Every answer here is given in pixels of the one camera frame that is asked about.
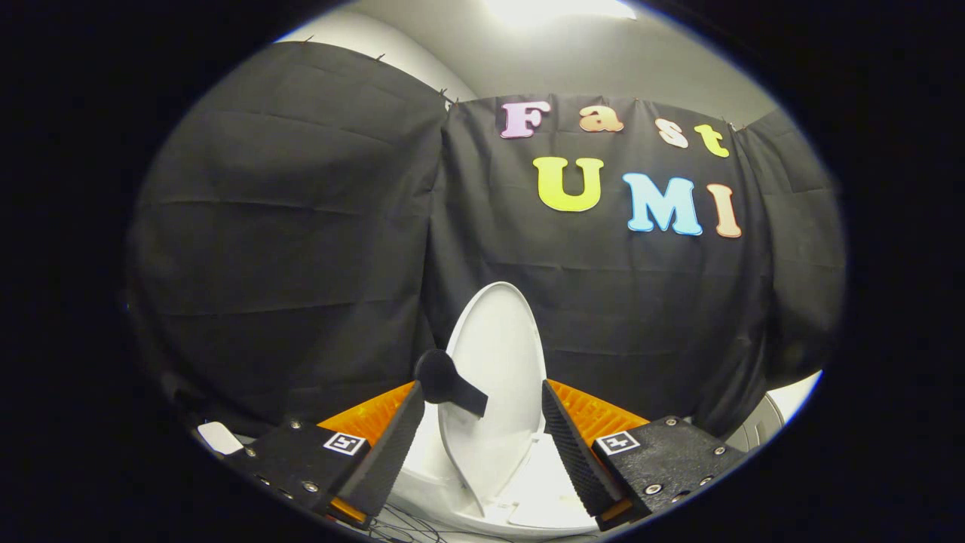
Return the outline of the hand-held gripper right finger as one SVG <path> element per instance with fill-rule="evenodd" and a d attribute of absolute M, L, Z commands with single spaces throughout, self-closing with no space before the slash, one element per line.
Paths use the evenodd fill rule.
<path fill-rule="evenodd" d="M 541 406 L 565 473 L 601 532 L 675 508 L 748 456 L 682 417 L 651 422 L 555 379 L 542 382 Z"/>

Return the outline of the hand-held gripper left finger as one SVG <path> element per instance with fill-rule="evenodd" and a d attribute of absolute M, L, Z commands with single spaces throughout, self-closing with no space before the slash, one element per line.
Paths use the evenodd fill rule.
<path fill-rule="evenodd" d="M 408 382 L 324 422 L 290 420 L 225 462 L 311 514 L 366 529 L 388 501 L 424 406 L 423 386 Z"/>

